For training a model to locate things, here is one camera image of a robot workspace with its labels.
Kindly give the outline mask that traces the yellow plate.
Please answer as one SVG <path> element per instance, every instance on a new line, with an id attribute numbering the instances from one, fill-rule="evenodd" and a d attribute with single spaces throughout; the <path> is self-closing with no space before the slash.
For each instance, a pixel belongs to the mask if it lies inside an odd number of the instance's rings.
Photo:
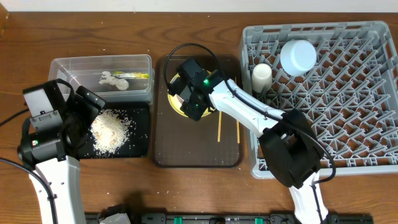
<path id="1" fill-rule="evenodd" d="M 173 79 L 171 80 L 172 82 L 175 81 L 177 78 L 179 78 L 180 75 L 178 73 L 176 73 L 176 75 L 173 77 Z M 171 107 L 179 114 L 182 115 L 184 117 L 188 117 L 180 108 L 182 106 L 183 103 L 183 99 L 181 97 L 179 97 L 178 95 L 167 95 L 168 101 L 171 105 Z M 208 111 L 208 109 L 205 110 L 205 112 L 202 114 L 201 117 L 205 117 L 208 116 L 211 112 Z"/>

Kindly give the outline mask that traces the wooden chopstick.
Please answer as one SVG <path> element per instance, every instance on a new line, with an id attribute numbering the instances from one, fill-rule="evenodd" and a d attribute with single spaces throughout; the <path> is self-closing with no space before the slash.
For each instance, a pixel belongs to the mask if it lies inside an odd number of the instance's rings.
<path id="1" fill-rule="evenodd" d="M 240 144 L 240 123 L 236 120 L 237 143 Z"/>
<path id="2" fill-rule="evenodd" d="M 218 142 L 221 142 L 221 124 L 222 124 L 222 112 L 219 111 L 219 114 L 218 114 L 218 137 L 217 137 Z"/>

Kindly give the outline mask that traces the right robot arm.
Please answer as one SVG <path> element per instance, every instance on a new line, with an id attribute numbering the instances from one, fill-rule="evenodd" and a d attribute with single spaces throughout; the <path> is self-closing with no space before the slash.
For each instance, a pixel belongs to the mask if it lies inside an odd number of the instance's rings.
<path id="1" fill-rule="evenodd" d="M 226 77 L 209 72 L 189 58 L 177 69 L 168 89 L 182 99 L 181 111 L 198 121 L 206 111 L 233 117 L 257 137 L 271 174 L 289 188 L 295 217 L 301 223 L 323 223 L 328 210 L 320 193 L 321 149 L 302 112 L 284 112 L 253 98 Z"/>

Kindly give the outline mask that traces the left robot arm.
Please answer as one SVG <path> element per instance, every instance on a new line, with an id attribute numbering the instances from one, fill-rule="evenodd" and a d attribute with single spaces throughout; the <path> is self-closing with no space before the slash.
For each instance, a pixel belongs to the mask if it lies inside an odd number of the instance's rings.
<path id="1" fill-rule="evenodd" d="M 31 117 L 22 129 L 18 154 L 30 179 L 43 223 L 86 223 L 80 193 L 79 149 L 105 105 L 79 86 L 65 98 L 57 81 L 23 91 Z"/>

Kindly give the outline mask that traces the light blue bowl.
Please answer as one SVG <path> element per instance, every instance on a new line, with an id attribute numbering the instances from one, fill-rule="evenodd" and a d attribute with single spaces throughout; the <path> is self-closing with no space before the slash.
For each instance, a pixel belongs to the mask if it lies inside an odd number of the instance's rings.
<path id="1" fill-rule="evenodd" d="M 306 40 L 290 40 L 280 51 L 280 62 L 284 71 L 293 77 L 309 72 L 316 64 L 317 53 Z"/>

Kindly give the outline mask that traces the cooked rice pile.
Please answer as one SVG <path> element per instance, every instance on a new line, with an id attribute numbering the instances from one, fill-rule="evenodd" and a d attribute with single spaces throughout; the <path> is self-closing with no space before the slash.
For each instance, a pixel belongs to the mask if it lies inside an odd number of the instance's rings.
<path id="1" fill-rule="evenodd" d="M 110 156 L 130 137 L 133 121 L 121 110 L 103 110 L 91 124 L 94 150 L 98 156 Z"/>

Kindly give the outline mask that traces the small white green cup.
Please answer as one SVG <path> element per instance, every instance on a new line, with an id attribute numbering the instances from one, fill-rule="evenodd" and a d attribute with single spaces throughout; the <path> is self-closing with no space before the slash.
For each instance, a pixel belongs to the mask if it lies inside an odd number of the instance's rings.
<path id="1" fill-rule="evenodd" d="M 251 75 L 252 90 L 258 93 L 267 92 L 272 86 L 272 69 L 265 63 L 256 65 Z"/>

